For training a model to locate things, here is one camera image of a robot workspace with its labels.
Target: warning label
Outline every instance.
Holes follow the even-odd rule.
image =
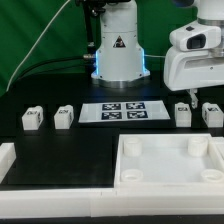
[[[126,48],[124,41],[122,40],[121,36],[119,36],[114,44],[114,48]]]

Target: black tabletop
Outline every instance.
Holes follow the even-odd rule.
[[[186,91],[171,92],[161,72],[153,72],[147,84],[128,89],[110,89],[91,84],[85,74],[44,74],[16,82],[0,98],[0,144],[14,142],[17,159],[0,190],[113,187],[117,144],[120,134],[210,133],[223,136],[223,128],[208,129],[201,116],[205,102],[224,109],[224,88],[203,88],[199,107],[192,109],[192,127],[176,128],[174,105],[191,104]],[[170,120],[78,123],[83,103],[162,100]],[[44,121],[38,131],[23,131],[27,108],[42,106]],[[75,118],[69,130],[55,130],[59,106],[72,105]],[[19,220],[2,223],[19,223]],[[61,219],[32,220],[62,223]],[[64,223],[223,223],[222,216],[162,216],[126,218],[63,219]]]

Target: green background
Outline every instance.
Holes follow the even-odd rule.
[[[176,8],[171,0],[136,2],[139,43],[146,54],[165,55],[171,46],[169,33],[196,19],[194,9]],[[5,92],[18,64],[64,3],[65,0],[0,0],[0,95]],[[95,41],[99,45],[99,20],[93,19],[92,25]],[[86,53],[86,44],[83,11],[75,6],[73,0],[52,24],[19,72],[43,60],[82,55]],[[146,66],[151,71],[161,70],[163,59],[147,58]],[[82,69],[77,68],[73,72],[80,71]]]

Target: white cube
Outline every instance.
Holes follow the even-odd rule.
[[[56,129],[69,129],[74,120],[74,110],[71,105],[59,107],[54,115],[54,123]]]
[[[30,107],[22,117],[24,130],[38,130],[43,121],[43,108]]]
[[[202,117],[209,128],[222,128],[224,115],[217,104],[204,103]]]
[[[175,104],[175,120],[177,127],[191,127],[191,110],[188,104]]]

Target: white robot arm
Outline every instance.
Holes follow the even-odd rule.
[[[145,68],[144,50],[138,44],[135,0],[87,1],[93,4],[93,15],[99,14],[101,22],[101,46],[96,52],[93,83],[125,88],[147,79],[150,72]]]
[[[174,0],[196,6],[198,19],[170,34],[165,84],[173,91],[224,84],[224,1]]]

